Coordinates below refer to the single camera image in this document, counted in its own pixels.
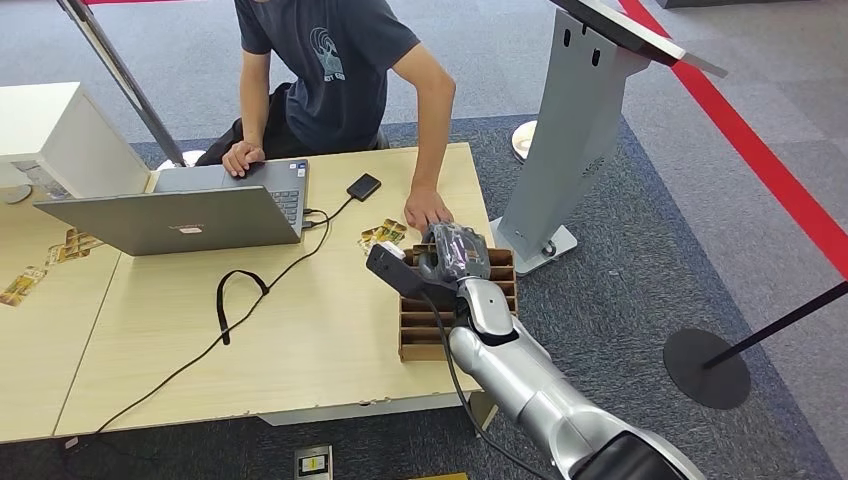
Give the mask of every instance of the metal pole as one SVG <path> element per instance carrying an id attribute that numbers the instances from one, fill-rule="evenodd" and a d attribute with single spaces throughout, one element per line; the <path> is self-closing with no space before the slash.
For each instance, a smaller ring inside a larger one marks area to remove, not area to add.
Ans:
<path id="1" fill-rule="evenodd" d="M 816 310 L 824 307 L 825 305 L 833 302 L 839 297 L 848 294 L 848 281 L 842 282 L 839 285 L 831 288 L 830 290 L 822 293 L 818 297 L 810 300 L 809 302 L 801 305 L 800 307 L 792 310 L 788 314 L 784 315 L 782 318 L 774 321 L 758 332 L 752 334 L 750 337 L 742 340 L 736 345 L 728 348 L 724 352 L 716 355 L 715 357 L 707 360 L 703 367 L 705 370 L 715 367 L 716 365 L 724 362 L 725 360 L 738 355 L 739 353 L 744 352 L 748 348 L 760 343 L 766 338 L 774 335 L 775 333 L 783 330 L 784 328 L 792 325 L 793 323 L 801 320 L 807 315 L 815 312 Z"/>
<path id="2" fill-rule="evenodd" d="M 174 162 L 175 165 L 185 167 L 186 163 L 183 160 L 182 151 L 180 151 L 171 134 L 165 129 L 162 120 L 159 119 L 156 111 L 153 110 L 147 97 L 144 96 L 144 92 L 141 91 L 141 87 L 138 86 L 138 83 L 136 83 L 135 78 L 133 78 L 129 69 L 127 69 L 127 66 L 121 60 L 121 57 L 118 56 L 115 47 L 109 42 L 109 39 L 106 37 L 103 29 L 100 28 L 100 24 L 94 19 L 94 15 L 88 6 L 83 4 L 81 0 L 56 1 L 68 16 L 71 17 L 71 20 L 80 29 L 86 40 L 88 40 L 88 43 L 91 44 L 91 47 L 97 53 L 97 56 L 100 57 L 103 65 L 112 74 L 112 78 L 118 82 L 121 91 L 124 92 L 127 100 L 129 100 L 136 113 L 138 113 L 138 116 L 141 117 L 141 120 L 147 126 L 147 129 L 150 130 L 150 133 L 153 134 L 153 138 L 162 148 L 162 151 L 165 152 L 168 159 Z"/>

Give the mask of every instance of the light wood tabletop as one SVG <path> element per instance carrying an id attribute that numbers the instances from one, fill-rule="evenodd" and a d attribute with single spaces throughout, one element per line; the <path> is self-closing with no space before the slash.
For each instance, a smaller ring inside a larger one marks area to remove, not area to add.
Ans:
<path id="1" fill-rule="evenodd" d="M 332 213 L 345 189 L 368 172 L 383 186 L 332 222 L 324 247 L 284 277 L 232 344 L 209 355 L 109 429 L 125 429 L 452 392 L 444 362 L 401 363 L 398 294 L 365 268 L 360 232 L 385 218 L 406 223 L 403 205 L 417 149 L 310 159 L 307 207 Z M 448 147 L 439 190 L 459 223 L 491 244 L 486 209 L 467 144 Z M 299 245 L 158 255 L 122 255 L 71 388 L 57 435 L 96 430 L 220 333 L 215 288 L 233 269 L 270 282 L 317 245 L 322 227 Z M 411 232 L 403 247 L 420 241 Z M 230 325 L 257 298 L 252 280 L 225 290 Z M 466 376 L 463 389 L 479 387 Z"/>
<path id="2" fill-rule="evenodd" d="M 32 206 L 42 195 L 0 203 L 0 291 L 65 242 L 68 225 Z M 0 305 L 0 442 L 53 434 L 118 254 L 103 245 L 53 265 L 20 305 Z"/>

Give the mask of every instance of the carpet floor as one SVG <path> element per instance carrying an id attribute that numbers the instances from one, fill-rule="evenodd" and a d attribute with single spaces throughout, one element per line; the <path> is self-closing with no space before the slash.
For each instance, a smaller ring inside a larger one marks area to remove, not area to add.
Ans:
<path id="1" fill-rule="evenodd" d="M 528 119 L 454 122 L 451 140 L 471 144 L 492 218 L 503 212 L 520 172 L 509 137 Z M 415 143 L 413 124 L 385 132 L 393 146 Z M 155 145 L 136 148 L 150 166 L 162 159 Z M 697 326 L 732 340 L 749 327 L 624 122 L 609 165 L 563 219 L 578 248 L 519 281 L 527 329 L 589 399 L 666 437 L 707 478 L 840 478 L 762 349 L 745 354 L 754 388 L 736 410 L 701 407 L 668 379 L 668 335 Z M 0 446 L 0 478 L 290 479 L 294 449 L 323 443 L 333 445 L 338 479 L 455 471 L 472 480 L 530 478 L 475 439 L 463 415 L 450 408 L 276 428 L 255 418 L 206 422 L 107 434 L 108 444 L 94 442 L 71 456 L 56 440 L 10 444 Z M 491 432 L 519 456 L 544 464 L 503 415 Z"/>

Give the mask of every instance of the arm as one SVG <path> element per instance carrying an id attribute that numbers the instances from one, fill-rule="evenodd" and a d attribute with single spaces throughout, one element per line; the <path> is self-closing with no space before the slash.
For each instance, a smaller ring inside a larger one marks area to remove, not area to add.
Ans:
<path id="1" fill-rule="evenodd" d="M 232 176 L 245 175 L 250 164 L 265 160 L 262 138 L 268 123 L 268 76 L 271 54 L 257 55 L 242 50 L 239 99 L 241 101 L 241 124 L 244 140 L 236 143 L 224 154 L 221 163 Z"/>
<path id="2" fill-rule="evenodd" d="M 452 221 L 437 192 L 448 144 L 456 84 L 421 44 L 392 67 L 411 83 L 418 96 L 418 161 L 404 213 L 410 225 L 424 231 L 429 223 Z"/>
<path id="3" fill-rule="evenodd" d="M 244 141 L 262 148 L 268 122 L 268 90 L 271 54 L 256 55 L 242 50 L 239 98 Z"/>

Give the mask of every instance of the laptop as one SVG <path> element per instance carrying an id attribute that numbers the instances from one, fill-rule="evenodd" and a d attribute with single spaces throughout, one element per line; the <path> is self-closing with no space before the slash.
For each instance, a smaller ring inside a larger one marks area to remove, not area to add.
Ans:
<path id="1" fill-rule="evenodd" d="M 153 193 L 34 202 L 133 256 L 300 242 L 306 160 L 164 170 Z"/>

